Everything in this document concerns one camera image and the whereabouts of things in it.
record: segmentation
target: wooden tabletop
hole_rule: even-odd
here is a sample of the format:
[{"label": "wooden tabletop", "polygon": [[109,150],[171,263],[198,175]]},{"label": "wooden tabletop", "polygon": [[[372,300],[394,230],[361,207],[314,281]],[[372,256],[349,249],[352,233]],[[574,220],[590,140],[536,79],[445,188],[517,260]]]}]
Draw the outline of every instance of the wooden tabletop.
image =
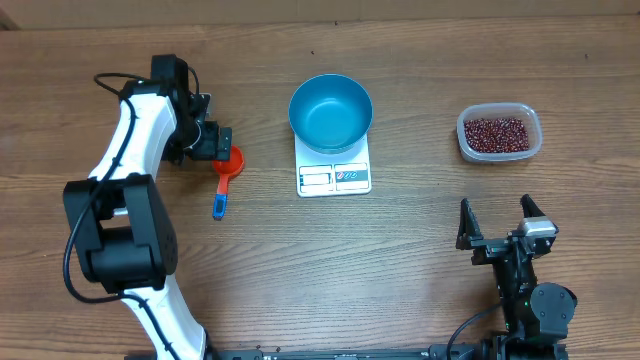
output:
[{"label": "wooden tabletop", "polygon": [[[504,236],[529,193],[560,228],[540,282],[579,298],[572,359],[640,351],[640,17],[158,27],[0,33],[0,358],[121,359],[150,350],[120,303],[66,292],[67,181],[86,178],[119,119],[98,72],[147,75],[176,53],[215,97],[246,169],[211,218],[207,163],[162,164],[178,234],[177,278],[220,349],[426,347],[497,302],[489,266],[455,249],[468,197]],[[287,106],[305,79],[341,73],[375,106],[373,191],[301,199]],[[516,101],[539,114],[530,161],[473,165],[454,133],[467,106]],[[73,257],[81,291],[88,284]],[[501,315],[460,340],[503,329]]]}]

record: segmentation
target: red beans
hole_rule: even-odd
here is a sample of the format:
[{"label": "red beans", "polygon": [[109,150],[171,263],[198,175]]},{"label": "red beans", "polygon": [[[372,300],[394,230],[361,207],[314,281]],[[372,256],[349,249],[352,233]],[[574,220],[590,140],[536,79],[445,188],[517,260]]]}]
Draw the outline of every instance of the red beans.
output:
[{"label": "red beans", "polygon": [[529,150],[529,136],[516,118],[476,119],[464,123],[469,147],[481,153],[511,153]]}]

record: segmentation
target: white plastic container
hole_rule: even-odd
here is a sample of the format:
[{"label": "white plastic container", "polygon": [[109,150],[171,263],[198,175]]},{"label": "white plastic container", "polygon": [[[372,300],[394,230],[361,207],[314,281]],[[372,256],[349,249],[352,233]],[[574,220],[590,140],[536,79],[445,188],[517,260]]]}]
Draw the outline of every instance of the white plastic container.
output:
[{"label": "white plastic container", "polygon": [[[529,137],[529,150],[513,153],[480,153],[469,147],[464,134],[464,123],[480,118],[496,119],[515,117],[522,120]],[[538,115],[532,108],[521,103],[491,103],[473,105],[466,108],[458,117],[458,143],[462,157],[475,163],[514,161],[530,158],[542,147],[542,128]]]}]

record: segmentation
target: black cable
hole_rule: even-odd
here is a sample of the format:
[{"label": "black cable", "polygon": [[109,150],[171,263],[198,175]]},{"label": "black cable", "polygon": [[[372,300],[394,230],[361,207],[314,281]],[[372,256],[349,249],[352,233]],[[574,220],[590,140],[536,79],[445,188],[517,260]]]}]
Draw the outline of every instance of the black cable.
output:
[{"label": "black cable", "polygon": [[196,75],[196,71],[193,70],[191,66],[188,67],[189,71],[193,74],[193,78],[196,81],[196,96],[200,96],[200,81],[198,81],[198,75]]},{"label": "black cable", "polygon": [[458,337],[458,335],[460,335],[462,330],[464,330],[467,326],[471,325],[476,320],[481,319],[491,314],[492,312],[496,311],[501,306],[502,306],[502,302],[492,305],[490,308],[473,315],[472,317],[469,318],[469,320],[465,321],[462,325],[460,325],[458,330],[456,330],[456,332],[454,332],[453,335],[451,335],[451,338],[447,343],[447,360],[451,360],[451,347],[453,346],[453,342],[456,341],[456,338]]},{"label": "black cable", "polygon": [[71,252],[73,251],[73,246],[75,245],[75,242],[76,242],[77,237],[78,237],[78,230],[80,229],[80,226],[82,225],[82,222],[84,221],[85,217],[87,216],[87,213],[89,212],[89,209],[91,208],[91,206],[95,202],[96,198],[98,197],[98,195],[102,191],[102,188],[106,184],[107,180],[109,180],[111,178],[113,173],[116,171],[116,169],[120,165],[120,161],[122,160],[122,157],[123,157],[124,152],[125,152],[125,150],[127,148],[127,145],[129,144],[129,141],[131,140],[131,136],[133,135],[133,130],[135,128],[135,122],[136,122],[136,119],[137,119],[136,111],[135,111],[135,108],[133,107],[133,104],[131,103],[131,101],[128,98],[125,98],[124,96],[122,96],[122,93],[119,92],[118,90],[116,90],[116,89],[106,85],[102,81],[100,81],[100,78],[104,78],[104,77],[122,77],[122,78],[135,79],[135,80],[139,80],[139,81],[146,81],[147,80],[146,78],[144,78],[142,76],[130,75],[130,74],[122,74],[122,73],[101,73],[101,74],[97,74],[97,75],[95,75],[93,77],[93,81],[95,81],[96,84],[98,84],[100,87],[106,89],[107,91],[109,91],[109,92],[111,92],[113,94],[116,94],[120,101],[124,101],[127,104],[127,106],[129,107],[129,111],[131,113],[131,118],[130,118],[130,121],[129,121],[129,128],[127,129],[127,133],[125,134],[124,140],[122,141],[122,145],[120,145],[120,149],[118,149],[118,152],[116,153],[116,156],[113,158],[113,162],[112,162],[111,166],[109,167],[109,169],[107,170],[105,175],[102,177],[102,179],[98,182],[98,185],[96,185],[96,188],[94,189],[94,191],[91,193],[91,196],[89,197],[89,199],[87,200],[86,204],[82,208],[82,211],[80,212],[80,216],[78,217],[78,220],[76,221],[75,225],[73,226],[73,229],[71,230],[71,234],[69,234],[69,239],[67,240],[67,246],[65,247],[64,258],[63,258],[63,262],[62,262],[62,276],[64,278],[64,284],[67,287],[67,290],[69,291],[69,293],[74,298],[76,298],[78,301],[81,301],[81,302],[87,303],[87,304],[102,304],[102,303],[107,303],[107,302],[112,302],[112,301],[117,301],[117,300],[122,300],[122,299],[130,299],[130,300],[134,300],[134,301],[138,302],[138,306],[140,308],[143,308],[145,310],[145,313],[149,317],[149,320],[151,321],[151,324],[153,325],[153,328],[157,332],[158,337],[160,338],[160,340],[162,341],[162,344],[164,345],[164,350],[168,351],[169,353],[171,353],[171,355],[173,356],[173,358],[175,360],[180,360],[180,357],[176,353],[175,349],[173,349],[173,347],[171,346],[171,343],[169,343],[169,341],[165,337],[164,333],[162,332],[162,329],[160,328],[160,324],[158,323],[158,320],[156,319],[155,315],[151,311],[151,308],[147,304],[146,300],[142,299],[139,296],[133,295],[133,294],[125,294],[124,292],[121,292],[121,293],[119,293],[117,295],[114,295],[114,296],[107,296],[107,297],[101,297],[101,298],[88,298],[88,297],[85,297],[85,296],[81,295],[75,289],[75,287],[73,286],[73,283],[71,282],[71,272],[69,270],[69,268],[70,268],[69,263],[70,263],[70,259],[71,259]]}]

